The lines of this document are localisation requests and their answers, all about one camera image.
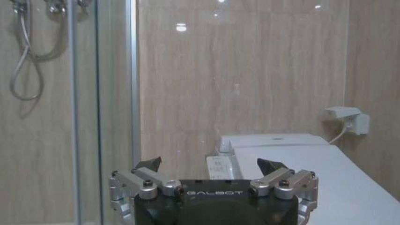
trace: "screw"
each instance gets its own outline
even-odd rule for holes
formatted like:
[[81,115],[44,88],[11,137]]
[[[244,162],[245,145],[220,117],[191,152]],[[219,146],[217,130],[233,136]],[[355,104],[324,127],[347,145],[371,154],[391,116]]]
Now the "screw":
[[151,187],[151,186],[152,186],[152,181],[151,181],[151,180],[145,180],[145,181],[143,182],[143,187],[148,188],[148,187]]
[[280,181],[280,186],[281,186],[281,187],[288,187],[288,186],[289,186],[289,181],[281,180],[281,181]]

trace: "electrical outlet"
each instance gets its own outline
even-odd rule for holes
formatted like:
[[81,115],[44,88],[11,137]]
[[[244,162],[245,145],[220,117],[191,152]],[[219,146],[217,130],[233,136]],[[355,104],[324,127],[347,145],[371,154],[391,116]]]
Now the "electrical outlet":
[[364,113],[348,117],[347,122],[351,123],[351,127],[347,132],[356,135],[367,135],[369,133],[369,120],[369,115]]

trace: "beige tile wall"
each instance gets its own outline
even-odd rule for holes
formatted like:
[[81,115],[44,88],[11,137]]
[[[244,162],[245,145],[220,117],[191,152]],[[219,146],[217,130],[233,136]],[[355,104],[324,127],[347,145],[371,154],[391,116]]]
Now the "beige tile wall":
[[[37,53],[55,44],[59,24],[32,1],[32,47]],[[20,102],[9,92],[19,46],[12,33],[12,4],[0,7],[0,224],[59,223],[73,218],[71,155],[71,89],[68,53],[41,63],[40,101]],[[36,90],[36,71],[27,65],[19,90]]]
[[371,115],[371,134],[344,151],[400,200],[400,1],[352,0],[349,15],[345,103]]
[[[52,49],[59,25],[45,14],[44,1],[32,2],[32,48]],[[20,102],[9,92],[11,74],[20,58],[12,32],[12,4],[0,8],[0,224],[73,221],[71,151],[69,55],[40,64],[44,93],[40,100]],[[77,95],[83,221],[100,221],[96,108],[95,14],[77,26]],[[33,65],[27,63],[19,90],[37,87]]]
[[319,115],[344,102],[347,24],[347,0],[141,0],[143,159],[205,178],[221,135],[329,137]]

